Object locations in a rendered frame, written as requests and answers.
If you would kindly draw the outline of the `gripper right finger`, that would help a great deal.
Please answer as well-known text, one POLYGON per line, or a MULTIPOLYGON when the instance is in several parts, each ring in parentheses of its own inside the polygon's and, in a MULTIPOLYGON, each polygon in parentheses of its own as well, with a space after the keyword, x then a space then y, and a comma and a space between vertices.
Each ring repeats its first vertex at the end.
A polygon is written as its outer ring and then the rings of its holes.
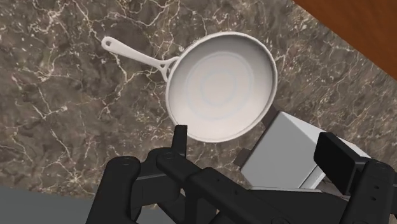
POLYGON ((314 161, 342 195, 350 196, 339 224, 388 224, 397 216, 397 172, 362 157, 331 132, 319 134, 314 161))

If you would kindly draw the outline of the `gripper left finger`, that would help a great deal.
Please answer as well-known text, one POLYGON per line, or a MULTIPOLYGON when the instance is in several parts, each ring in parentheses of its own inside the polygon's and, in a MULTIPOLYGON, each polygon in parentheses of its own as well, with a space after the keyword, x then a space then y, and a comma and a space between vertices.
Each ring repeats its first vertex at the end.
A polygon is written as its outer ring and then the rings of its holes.
POLYGON ((185 157, 187 127, 177 125, 169 148, 145 161, 120 156, 107 164, 85 224, 137 224, 158 204, 175 224, 281 224, 281 212, 213 168, 185 157))

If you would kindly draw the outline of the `white box with black feet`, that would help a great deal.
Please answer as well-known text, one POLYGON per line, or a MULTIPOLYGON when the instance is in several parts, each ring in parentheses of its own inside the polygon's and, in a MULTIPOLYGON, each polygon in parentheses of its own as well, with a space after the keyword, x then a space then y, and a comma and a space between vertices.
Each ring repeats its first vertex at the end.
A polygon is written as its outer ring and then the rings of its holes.
POLYGON ((271 106, 253 149, 233 161, 252 188, 315 189, 326 174, 314 162, 322 129, 271 106))

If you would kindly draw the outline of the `white frying pan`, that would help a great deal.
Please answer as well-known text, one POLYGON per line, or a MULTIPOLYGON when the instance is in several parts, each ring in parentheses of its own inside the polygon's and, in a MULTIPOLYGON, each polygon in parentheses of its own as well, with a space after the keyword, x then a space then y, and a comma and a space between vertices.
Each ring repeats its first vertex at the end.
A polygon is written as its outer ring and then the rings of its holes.
POLYGON ((204 36, 177 57, 159 60, 106 36, 103 49, 157 68, 166 82, 165 103, 188 137, 220 143, 240 137, 269 111, 277 68, 268 48, 241 32, 204 36))

